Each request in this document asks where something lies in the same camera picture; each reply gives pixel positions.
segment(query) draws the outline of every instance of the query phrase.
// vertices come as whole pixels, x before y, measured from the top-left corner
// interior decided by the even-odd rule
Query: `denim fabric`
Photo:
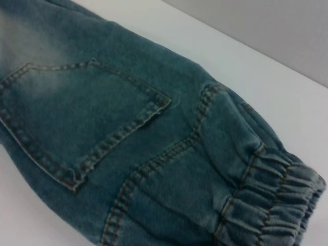
[[[0,142],[97,245],[298,246],[323,179],[202,67],[69,0],[0,1]]]

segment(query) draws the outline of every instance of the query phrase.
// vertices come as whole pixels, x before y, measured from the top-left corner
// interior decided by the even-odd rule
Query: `faded denim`
[[[0,142],[97,245],[297,246],[323,179],[198,64],[69,0],[0,1]]]

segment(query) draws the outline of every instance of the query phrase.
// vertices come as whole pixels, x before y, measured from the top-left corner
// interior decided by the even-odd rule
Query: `gray wall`
[[[164,0],[328,87],[327,0]]]

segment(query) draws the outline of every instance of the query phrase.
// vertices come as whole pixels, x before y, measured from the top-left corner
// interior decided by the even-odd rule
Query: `back pocket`
[[[0,83],[0,120],[40,168],[75,191],[105,155],[170,101],[94,58],[26,64]]]

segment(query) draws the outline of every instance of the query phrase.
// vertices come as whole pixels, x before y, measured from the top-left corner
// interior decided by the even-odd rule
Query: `white table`
[[[328,180],[328,89],[160,0],[75,0],[205,67],[251,104],[285,147]],[[328,191],[303,241],[325,245]],[[0,244],[91,245],[33,193],[0,147]]]

